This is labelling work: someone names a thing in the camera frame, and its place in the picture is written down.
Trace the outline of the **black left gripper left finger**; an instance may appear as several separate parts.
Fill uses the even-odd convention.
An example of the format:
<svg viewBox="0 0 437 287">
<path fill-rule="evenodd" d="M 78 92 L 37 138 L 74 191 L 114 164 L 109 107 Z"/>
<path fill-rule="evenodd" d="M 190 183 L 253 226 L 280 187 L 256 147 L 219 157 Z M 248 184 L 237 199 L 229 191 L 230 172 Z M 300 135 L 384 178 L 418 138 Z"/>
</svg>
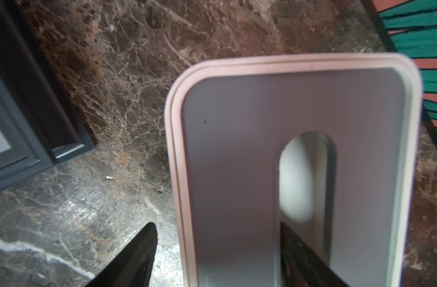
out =
<svg viewBox="0 0 437 287">
<path fill-rule="evenodd" d="M 88 287 L 147 287 L 157 248 L 157 228 L 149 222 Z"/>
</svg>

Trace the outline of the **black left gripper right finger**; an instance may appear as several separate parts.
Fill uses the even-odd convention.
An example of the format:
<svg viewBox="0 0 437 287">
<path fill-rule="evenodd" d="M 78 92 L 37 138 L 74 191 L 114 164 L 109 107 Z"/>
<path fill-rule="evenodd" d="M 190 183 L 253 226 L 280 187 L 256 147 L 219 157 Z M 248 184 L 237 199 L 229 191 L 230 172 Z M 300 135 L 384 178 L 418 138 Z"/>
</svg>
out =
<svg viewBox="0 0 437 287">
<path fill-rule="evenodd" d="M 347 287 L 284 222 L 281 222 L 283 287 Z"/>
</svg>

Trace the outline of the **white box grey lid back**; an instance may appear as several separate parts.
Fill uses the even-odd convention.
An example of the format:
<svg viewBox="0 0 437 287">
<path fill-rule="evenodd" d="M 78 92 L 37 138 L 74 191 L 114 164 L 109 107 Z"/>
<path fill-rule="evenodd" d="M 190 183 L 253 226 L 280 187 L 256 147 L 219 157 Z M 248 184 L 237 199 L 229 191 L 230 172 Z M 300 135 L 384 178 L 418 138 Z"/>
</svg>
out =
<svg viewBox="0 0 437 287">
<path fill-rule="evenodd" d="M 198 63 L 165 105 L 187 287 L 281 287 L 281 222 L 351 287 L 401 282 L 422 104 L 398 53 Z"/>
</svg>

